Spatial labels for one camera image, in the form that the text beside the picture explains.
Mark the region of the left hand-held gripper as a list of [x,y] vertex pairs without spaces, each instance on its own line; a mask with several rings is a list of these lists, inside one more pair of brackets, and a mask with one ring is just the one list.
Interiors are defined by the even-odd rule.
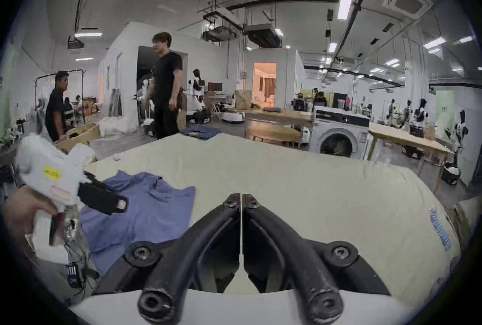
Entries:
[[85,235],[80,229],[80,208],[89,207],[106,215],[124,213],[128,207],[126,197],[115,193],[92,173],[85,171],[87,159],[93,151],[77,144],[64,153],[40,135],[25,136],[19,144],[15,157],[15,170],[24,187],[48,197],[58,209],[52,216],[37,211],[34,231],[38,233],[38,214],[49,218],[47,244],[80,245]]

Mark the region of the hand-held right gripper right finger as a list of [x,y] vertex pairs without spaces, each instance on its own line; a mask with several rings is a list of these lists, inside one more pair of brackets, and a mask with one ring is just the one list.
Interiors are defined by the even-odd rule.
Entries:
[[340,290],[390,297],[353,244],[304,239],[250,194],[243,195],[242,217],[249,280],[261,294],[293,290],[308,324],[332,324],[341,317]]

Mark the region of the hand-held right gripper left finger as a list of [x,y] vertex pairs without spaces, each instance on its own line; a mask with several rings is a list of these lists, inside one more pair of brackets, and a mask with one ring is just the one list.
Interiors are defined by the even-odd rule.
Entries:
[[240,194],[194,223],[178,239],[138,241],[100,279],[94,296],[141,290],[137,309],[151,324],[178,324],[189,289],[225,292],[239,269]]

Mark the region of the person's left hand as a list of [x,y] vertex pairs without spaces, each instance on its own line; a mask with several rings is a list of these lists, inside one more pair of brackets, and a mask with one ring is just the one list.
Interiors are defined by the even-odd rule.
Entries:
[[55,216],[58,209],[46,196],[24,187],[16,189],[3,203],[3,217],[9,233],[18,240],[34,231],[34,220],[37,211],[44,211]]

